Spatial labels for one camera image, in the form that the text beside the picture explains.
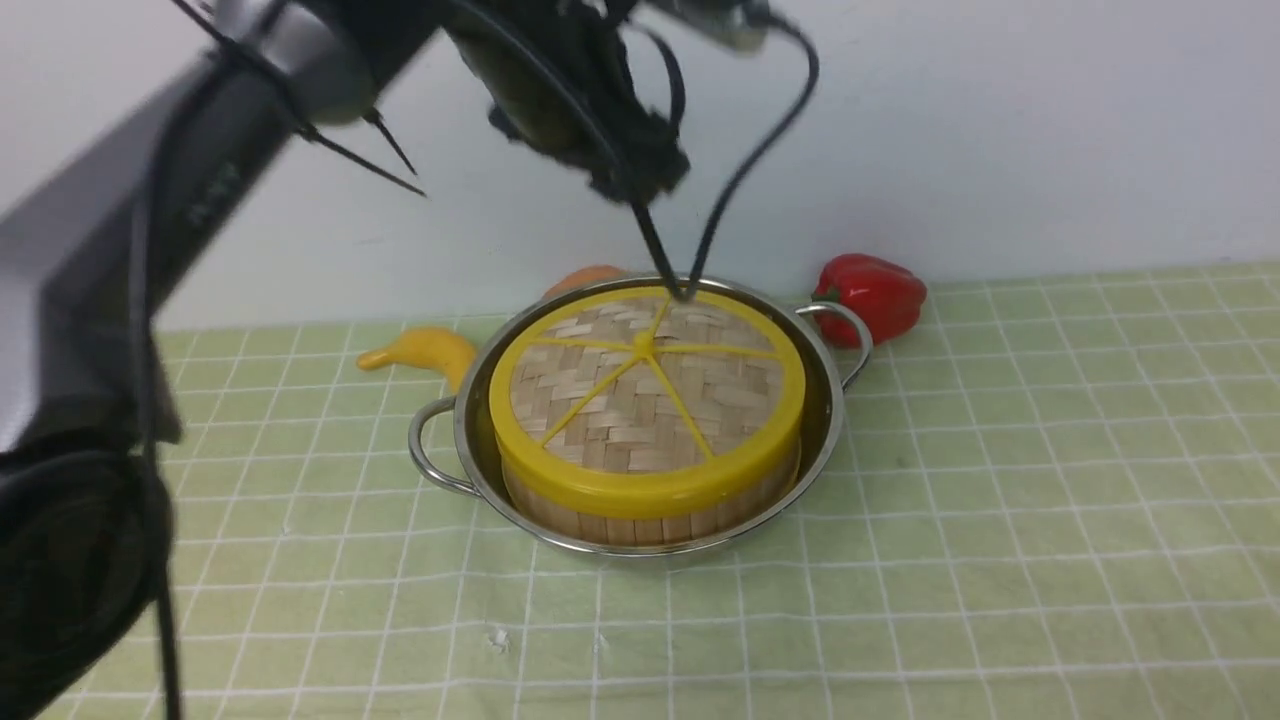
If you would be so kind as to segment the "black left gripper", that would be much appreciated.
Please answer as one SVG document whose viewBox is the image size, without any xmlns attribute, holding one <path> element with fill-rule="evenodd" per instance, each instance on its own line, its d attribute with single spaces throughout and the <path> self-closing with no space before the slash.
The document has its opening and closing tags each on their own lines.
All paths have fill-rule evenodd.
<svg viewBox="0 0 1280 720">
<path fill-rule="evenodd" d="M 669 109 L 646 106 L 634 86 L 621 27 L 631 1 L 454 1 L 445 35 L 492 95 L 490 124 L 561 165 L 588 173 L 591 188 L 630 209 L 655 272 L 672 299 L 692 299 L 730 204 L 762 159 L 809 106 L 820 78 L 812 40 L 795 40 L 806 78 L 786 113 L 731 173 L 704 224 L 686 287 L 646 205 L 689 173 L 680 143 L 686 88 L 669 45 L 654 37 L 669 86 Z"/>
</svg>

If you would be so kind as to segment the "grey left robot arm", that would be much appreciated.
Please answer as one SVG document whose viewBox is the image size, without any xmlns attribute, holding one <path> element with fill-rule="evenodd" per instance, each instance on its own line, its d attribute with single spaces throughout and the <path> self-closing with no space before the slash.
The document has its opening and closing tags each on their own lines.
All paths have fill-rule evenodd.
<svg viewBox="0 0 1280 720">
<path fill-rule="evenodd" d="M 689 169 L 684 78 L 669 114 L 639 101 L 620 27 L 631 1 L 178 3 L 211 46 L 3 218 L 3 716 L 33 719 L 155 611 L 165 715 L 183 715 L 160 443 L 182 437 L 154 316 L 294 137 L 383 179 L 323 136 L 381 126 L 390 82 L 445 33 L 492 95 L 490 124 L 628 206 L 657 273 L 692 297 L 739 186 L 810 102 L 813 41 L 764 1 L 658 1 L 736 53 L 781 32 L 806 54 L 799 97 L 742 159 L 692 268 L 649 206 Z"/>
</svg>

